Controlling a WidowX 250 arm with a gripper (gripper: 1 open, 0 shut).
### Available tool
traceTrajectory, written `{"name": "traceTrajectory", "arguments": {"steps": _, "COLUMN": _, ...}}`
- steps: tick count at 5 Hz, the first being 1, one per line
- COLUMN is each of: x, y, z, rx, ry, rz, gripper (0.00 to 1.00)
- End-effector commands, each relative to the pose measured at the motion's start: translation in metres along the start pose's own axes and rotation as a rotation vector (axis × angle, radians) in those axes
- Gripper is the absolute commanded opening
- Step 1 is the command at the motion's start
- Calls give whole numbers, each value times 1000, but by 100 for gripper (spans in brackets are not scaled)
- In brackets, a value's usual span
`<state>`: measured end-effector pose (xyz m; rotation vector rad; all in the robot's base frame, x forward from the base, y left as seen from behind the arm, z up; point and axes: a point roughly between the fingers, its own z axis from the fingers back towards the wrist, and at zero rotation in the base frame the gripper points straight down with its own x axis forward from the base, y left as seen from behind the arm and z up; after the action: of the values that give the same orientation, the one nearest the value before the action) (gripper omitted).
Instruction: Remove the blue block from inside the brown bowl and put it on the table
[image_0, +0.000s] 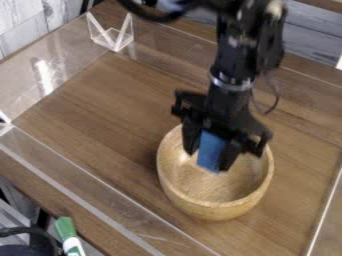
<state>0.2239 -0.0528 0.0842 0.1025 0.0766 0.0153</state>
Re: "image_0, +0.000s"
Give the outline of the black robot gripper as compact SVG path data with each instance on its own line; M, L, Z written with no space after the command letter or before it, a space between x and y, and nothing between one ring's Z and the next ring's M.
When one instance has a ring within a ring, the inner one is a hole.
M189 155L195 153L203 130L214 133L226 141L218 163L221 171L230 169L241 154L261 157L273 137L250 110L255 81L255 75L238 77L210 72L206 93L175 91L171 113L181 119L185 151Z

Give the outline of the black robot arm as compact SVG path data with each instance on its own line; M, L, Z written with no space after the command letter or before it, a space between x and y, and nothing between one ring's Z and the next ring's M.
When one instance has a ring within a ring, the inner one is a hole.
M205 94L175 92L171 113L182 120L183 149L214 173L230 170L238 157L263 155L273 132L255 118L258 78L279 68L283 55L285 0L179 0L178 8L150 12L134 0L118 0L138 17L157 23L203 8L217 15L217 54Z

